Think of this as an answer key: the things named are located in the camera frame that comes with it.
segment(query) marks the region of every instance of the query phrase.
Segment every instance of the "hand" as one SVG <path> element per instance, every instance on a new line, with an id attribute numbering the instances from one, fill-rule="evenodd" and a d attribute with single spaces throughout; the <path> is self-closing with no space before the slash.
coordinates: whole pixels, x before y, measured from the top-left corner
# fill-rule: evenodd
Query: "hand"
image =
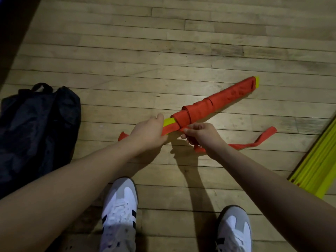
<path id="1" fill-rule="evenodd" d="M 162 146 L 168 138 L 168 135 L 161 136 L 163 121 L 163 115 L 158 114 L 157 117 L 151 117 L 146 121 L 137 123 L 129 137 L 141 144 L 142 152 L 158 148 Z"/>
<path id="2" fill-rule="evenodd" d="M 195 145 L 195 140 L 197 140 L 198 144 L 205 148 L 208 156 L 212 159 L 216 158 L 219 150 L 227 146 L 216 128 L 210 123 L 193 123 L 183 132 L 182 139 L 187 139 L 187 142 L 191 145 Z"/>

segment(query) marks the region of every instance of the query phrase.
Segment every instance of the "black bag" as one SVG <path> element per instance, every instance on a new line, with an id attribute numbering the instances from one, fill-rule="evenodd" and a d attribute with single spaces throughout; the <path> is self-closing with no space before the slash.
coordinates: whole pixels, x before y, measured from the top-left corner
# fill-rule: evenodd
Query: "black bag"
<path id="1" fill-rule="evenodd" d="M 0 199 L 70 163 L 81 123 L 79 97 L 45 83 L 4 98 L 0 115 Z"/>

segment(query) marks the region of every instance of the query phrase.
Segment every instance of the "forearm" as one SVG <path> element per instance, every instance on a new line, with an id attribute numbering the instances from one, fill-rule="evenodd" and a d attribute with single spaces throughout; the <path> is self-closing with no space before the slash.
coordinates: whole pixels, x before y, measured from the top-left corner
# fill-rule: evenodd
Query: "forearm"
<path id="1" fill-rule="evenodd" d="M 120 167 L 139 153 L 139 145 L 127 138 L 55 170 L 2 199 L 2 250 L 44 251 L 99 196 Z"/>
<path id="2" fill-rule="evenodd" d="M 224 145 L 218 161 L 298 251 L 333 251 L 336 209 L 235 149 Z"/>

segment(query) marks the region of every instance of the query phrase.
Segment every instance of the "person's right arm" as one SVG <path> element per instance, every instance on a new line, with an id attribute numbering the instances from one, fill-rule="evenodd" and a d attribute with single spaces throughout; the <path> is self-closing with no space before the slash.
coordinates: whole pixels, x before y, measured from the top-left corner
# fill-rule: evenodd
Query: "person's right arm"
<path id="1" fill-rule="evenodd" d="M 336 208 L 231 148 L 212 124 L 194 123 L 184 133 L 182 139 L 193 144 L 195 138 L 232 175 L 297 251 L 336 251 Z"/>

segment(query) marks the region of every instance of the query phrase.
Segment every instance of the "person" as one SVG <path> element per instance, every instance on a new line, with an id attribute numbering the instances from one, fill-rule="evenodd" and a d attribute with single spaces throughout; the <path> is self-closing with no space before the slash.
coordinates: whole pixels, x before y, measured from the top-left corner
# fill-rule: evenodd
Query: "person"
<path id="1" fill-rule="evenodd" d="M 45 251 L 51 242 L 116 180 L 105 200 L 100 251 L 135 251 L 136 187 L 118 171 L 131 158 L 162 146 L 164 117 L 138 123 L 122 141 L 100 149 L 27 184 L 0 200 L 1 251 Z M 245 190 L 297 251 L 334 251 L 336 209 L 226 144 L 208 123 L 184 129 Z M 247 214 L 228 206 L 219 216 L 217 250 L 250 252 Z"/>

